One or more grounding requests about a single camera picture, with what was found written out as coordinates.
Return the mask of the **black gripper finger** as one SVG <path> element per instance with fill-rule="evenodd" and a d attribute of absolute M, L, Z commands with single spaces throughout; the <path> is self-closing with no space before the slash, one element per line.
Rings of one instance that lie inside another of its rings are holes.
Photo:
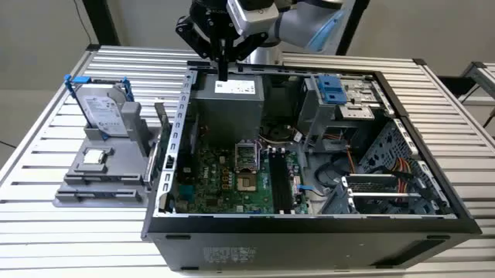
<path fill-rule="evenodd" d="M 183 16 L 177 20 L 176 33 L 187 42 L 189 47 L 195 50 L 201 58 L 208 58 L 217 65 L 217 79 L 224 79 L 224 53 L 221 47 L 220 37 L 217 36 L 217 24 L 213 19 L 207 17 L 204 21 L 207 27 L 207 41 L 195 29 L 195 22 L 191 16 Z"/>
<path fill-rule="evenodd" d="M 223 80 L 228 78 L 229 63 L 243 60 L 267 40 L 267 34 L 249 35 L 237 45 L 233 45 L 233 37 L 225 39 L 223 49 Z"/>

